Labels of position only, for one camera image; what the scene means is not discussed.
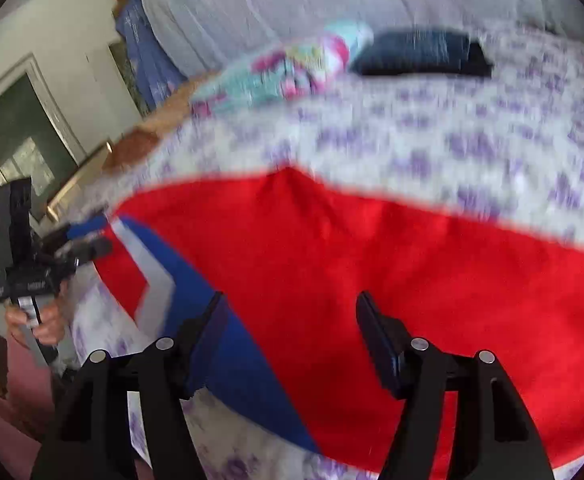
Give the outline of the person's left hand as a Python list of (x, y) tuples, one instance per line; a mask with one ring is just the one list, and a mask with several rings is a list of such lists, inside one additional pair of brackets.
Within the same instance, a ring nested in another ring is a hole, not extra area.
[[(63, 296), (58, 296), (39, 310), (40, 322), (34, 326), (32, 334), (40, 344), (56, 346), (63, 340), (67, 328), (66, 310), (67, 301)], [(5, 322), (7, 333), (21, 346), (26, 347), (25, 335), (22, 332), (22, 328), (28, 322), (26, 313), (14, 304), (6, 304)]]

